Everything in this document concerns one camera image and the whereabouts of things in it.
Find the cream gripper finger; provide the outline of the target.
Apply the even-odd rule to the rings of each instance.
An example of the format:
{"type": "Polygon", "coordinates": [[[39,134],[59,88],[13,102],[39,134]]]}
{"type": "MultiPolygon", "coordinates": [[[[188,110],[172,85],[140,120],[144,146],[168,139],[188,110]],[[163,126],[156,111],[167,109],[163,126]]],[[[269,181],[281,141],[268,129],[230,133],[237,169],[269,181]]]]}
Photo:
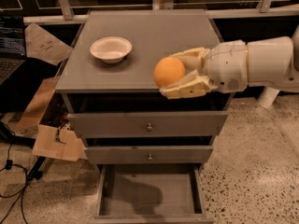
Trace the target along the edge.
{"type": "Polygon", "coordinates": [[[210,49],[200,47],[172,54],[172,57],[181,60],[191,70],[201,70],[205,64],[205,57],[209,52],[210,49]]]}
{"type": "Polygon", "coordinates": [[[193,70],[178,80],[162,78],[159,82],[159,90],[167,99],[195,98],[205,96],[216,86],[209,76],[201,75],[198,70],[193,70]]]}

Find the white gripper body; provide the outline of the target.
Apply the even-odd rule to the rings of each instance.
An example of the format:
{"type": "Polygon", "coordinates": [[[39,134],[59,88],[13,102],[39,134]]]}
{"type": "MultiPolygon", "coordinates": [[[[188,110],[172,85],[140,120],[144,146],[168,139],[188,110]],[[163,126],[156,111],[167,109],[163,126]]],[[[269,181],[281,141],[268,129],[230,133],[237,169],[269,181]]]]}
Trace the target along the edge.
{"type": "Polygon", "coordinates": [[[206,75],[216,91],[243,91],[247,87],[247,46],[241,40],[224,42],[205,57],[206,75]]]}

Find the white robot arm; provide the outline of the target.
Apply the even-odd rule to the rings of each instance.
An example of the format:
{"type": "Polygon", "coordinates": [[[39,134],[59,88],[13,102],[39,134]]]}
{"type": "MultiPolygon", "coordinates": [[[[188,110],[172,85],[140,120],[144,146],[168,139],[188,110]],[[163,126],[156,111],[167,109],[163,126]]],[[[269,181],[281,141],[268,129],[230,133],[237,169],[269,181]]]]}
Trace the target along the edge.
{"type": "Polygon", "coordinates": [[[291,37],[223,42],[213,49],[189,49],[173,56],[190,73],[160,88],[168,99],[200,97],[213,90],[238,92],[254,86],[299,92],[299,28],[291,37]]]}

